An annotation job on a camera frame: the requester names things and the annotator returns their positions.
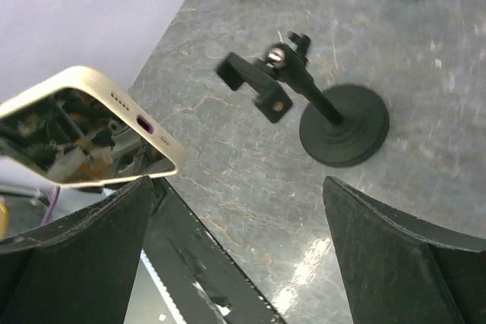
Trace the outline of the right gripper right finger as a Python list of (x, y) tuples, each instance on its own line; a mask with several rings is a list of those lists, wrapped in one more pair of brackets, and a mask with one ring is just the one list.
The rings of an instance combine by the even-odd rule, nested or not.
[(323, 203), (355, 323), (483, 323), (485, 240), (426, 222), (338, 178)]

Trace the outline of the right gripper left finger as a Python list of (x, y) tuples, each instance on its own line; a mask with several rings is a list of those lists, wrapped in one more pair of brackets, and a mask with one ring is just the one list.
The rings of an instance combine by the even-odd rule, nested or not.
[(153, 203), (148, 177), (1, 242), (3, 323), (122, 323)]

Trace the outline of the smartphone with beige case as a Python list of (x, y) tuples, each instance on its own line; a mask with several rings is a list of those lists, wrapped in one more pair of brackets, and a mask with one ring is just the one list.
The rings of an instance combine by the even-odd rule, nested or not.
[(188, 153), (117, 83), (69, 67), (1, 104), (1, 158), (59, 187), (180, 172)]

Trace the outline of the black phone stand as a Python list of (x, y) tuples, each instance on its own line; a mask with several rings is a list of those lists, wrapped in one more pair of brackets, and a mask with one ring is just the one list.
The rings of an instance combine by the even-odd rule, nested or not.
[(373, 90), (352, 83), (320, 90), (307, 69), (311, 39), (293, 32), (287, 37), (288, 42), (272, 44), (253, 62), (230, 52), (216, 66), (216, 74), (233, 91), (249, 85), (257, 94), (254, 105), (273, 124), (293, 106), (284, 84), (305, 97), (299, 138), (317, 162), (348, 168), (371, 158), (390, 129), (385, 102)]

